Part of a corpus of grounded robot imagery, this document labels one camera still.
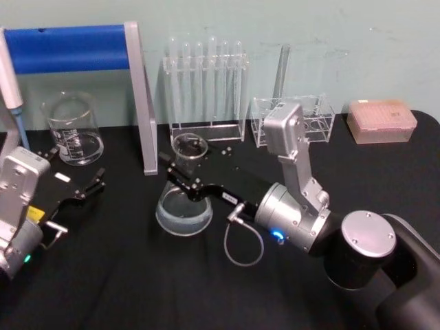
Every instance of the metal frame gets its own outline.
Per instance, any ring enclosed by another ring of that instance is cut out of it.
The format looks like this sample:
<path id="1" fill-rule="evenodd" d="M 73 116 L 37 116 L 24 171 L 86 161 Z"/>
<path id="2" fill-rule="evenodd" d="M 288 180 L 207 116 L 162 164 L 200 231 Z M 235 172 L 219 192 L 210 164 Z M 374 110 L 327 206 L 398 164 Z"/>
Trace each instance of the metal frame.
<path id="1" fill-rule="evenodd" d="M 129 55 L 131 84 L 135 97 L 137 125 L 139 126 L 144 174 L 157 174 L 157 124 L 149 80 L 144 65 L 144 54 L 138 23 L 124 23 L 126 50 Z"/>

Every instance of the white cable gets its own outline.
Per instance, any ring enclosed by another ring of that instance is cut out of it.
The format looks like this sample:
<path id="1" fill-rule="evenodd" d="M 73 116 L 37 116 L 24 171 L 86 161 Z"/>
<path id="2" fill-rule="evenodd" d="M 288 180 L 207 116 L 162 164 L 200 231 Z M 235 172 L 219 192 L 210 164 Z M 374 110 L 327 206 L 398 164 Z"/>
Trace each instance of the white cable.
<path id="1" fill-rule="evenodd" d="M 228 234 L 229 234 L 229 227 L 231 226 L 231 223 L 228 223 L 228 226 L 226 227 L 226 231 L 225 231 L 225 237 L 223 239 L 223 246 L 225 248 L 225 254 L 227 256 L 227 258 L 234 264 L 240 267 L 250 267 L 253 265 L 256 265 L 257 263 L 260 262 L 261 258 L 263 258 L 263 254 L 264 254 L 264 242 L 263 242 L 263 238 L 261 237 L 260 233 L 257 232 L 253 227 L 251 227 L 250 225 L 248 225 L 245 222 L 242 221 L 237 221 L 237 223 L 239 225 L 242 225 L 243 227 L 247 228 L 248 230 L 250 230 L 251 232 L 253 232 L 255 234 L 255 236 L 258 238 L 259 242 L 260 242 L 260 254 L 259 256 L 252 261 L 251 263 L 240 263 L 238 261 L 236 261 L 234 258 L 231 257 L 229 250 L 228 250 Z"/>

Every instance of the black tablecloth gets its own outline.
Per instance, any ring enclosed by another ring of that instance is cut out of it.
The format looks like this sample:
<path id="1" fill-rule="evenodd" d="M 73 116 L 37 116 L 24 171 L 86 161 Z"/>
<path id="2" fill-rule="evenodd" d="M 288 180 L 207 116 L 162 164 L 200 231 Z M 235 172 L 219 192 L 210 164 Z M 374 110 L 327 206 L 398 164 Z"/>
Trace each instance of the black tablecloth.
<path id="1" fill-rule="evenodd" d="M 358 146 L 341 115 L 330 143 L 310 146 L 314 177 L 340 214 L 367 209 L 409 221 L 440 251 L 440 125 L 415 112 L 409 143 Z M 361 310 L 335 290 L 322 261 L 264 233 L 265 255 L 240 268 L 223 252 L 229 206 L 213 201 L 209 227 L 190 238 L 165 233 L 155 207 L 165 171 L 145 177 L 136 127 L 103 128 L 94 164 L 54 168 L 86 183 L 101 166 L 107 188 L 95 202 L 70 207 L 55 221 L 71 228 L 46 253 L 35 253 L 0 293 L 0 329 L 369 329 Z M 168 128 L 158 131 L 168 150 Z M 32 150 L 51 145 L 30 132 Z M 234 147 L 237 164 L 272 182 L 281 165 L 252 136 Z M 233 228 L 232 252 L 251 258 L 255 238 Z M 372 296 L 384 290 L 370 287 Z"/>

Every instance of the pink pipette tip box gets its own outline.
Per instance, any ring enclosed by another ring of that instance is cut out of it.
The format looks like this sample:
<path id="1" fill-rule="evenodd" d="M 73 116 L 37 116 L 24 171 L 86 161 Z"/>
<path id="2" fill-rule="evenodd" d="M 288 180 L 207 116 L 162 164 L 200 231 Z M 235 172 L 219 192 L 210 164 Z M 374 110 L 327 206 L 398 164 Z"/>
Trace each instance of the pink pipette tip box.
<path id="1" fill-rule="evenodd" d="M 350 104 L 347 124 L 358 144 L 407 142 L 417 120 L 398 100 L 358 100 Z"/>

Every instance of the test tube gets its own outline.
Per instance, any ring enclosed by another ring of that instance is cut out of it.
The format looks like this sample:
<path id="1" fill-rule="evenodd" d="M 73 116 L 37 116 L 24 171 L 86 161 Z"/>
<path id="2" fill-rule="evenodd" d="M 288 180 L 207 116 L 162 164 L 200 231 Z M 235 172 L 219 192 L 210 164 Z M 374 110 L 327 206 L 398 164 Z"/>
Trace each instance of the test tube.
<path id="1" fill-rule="evenodd" d="M 240 90 L 241 90 L 241 67 L 242 67 L 241 42 L 234 44 L 234 119 L 239 119 L 240 112 Z"/>
<path id="2" fill-rule="evenodd" d="M 273 98 L 276 99 L 272 108 L 275 106 L 278 99 L 283 97 L 284 91 L 284 81 L 286 77 L 287 63 L 289 61 L 290 45 L 284 44 L 281 47 L 280 59 L 278 60 L 278 70 L 276 71 L 274 95 Z"/>
<path id="3" fill-rule="evenodd" d="M 206 121 L 212 124 L 215 107 L 215 62 L 217 39 L 211 36 L 208 41 L 208 71 L 206 72 Z"/>
<path id="4" fill-rule="evenodd" d="M 175 122 L 179 124 L 179 128 L 181 129 L 182 102 L 181 102 L 180 90 L 179 90 L 179 76 L 177 72 L 179 58 L 177 57 L 177 41 L 175 40 L 175 38 L 170 39 L 169 50 L 170 50 L 170 63 L 171 63 L 171 91 L 173 94 Z"/>
<path id="5" fill-rule="evenodd" d="M 204 65 L 204 47 L 198 42 L 195 46 L 195 72 L 194 72 L 194 99 L 195 99 L 195 117 L 203 117 L 203 65 Z"/>
<path id="6" fill-rule="evenodd" d="M 182 45 L 182 57 L 184 63 L 184 72 L 183 72 L 183 99 L 184 99 L 184 108 L 183 108 L 183 121 L 190 122 L 191 121 L 191 46 L 189 43 L 184 43 Z"/>
<path id="7" fill-rule="evenodd" d="M 226 107 L 226 67 L 228 66 L 228 42 L 224 41 L 220 46 L 220 64 L 217 76 L 217 93 L 216 101 L 217 107 L 215 109 L 215 118 L 218 120 L 221 116 L 224 117 Z"/>

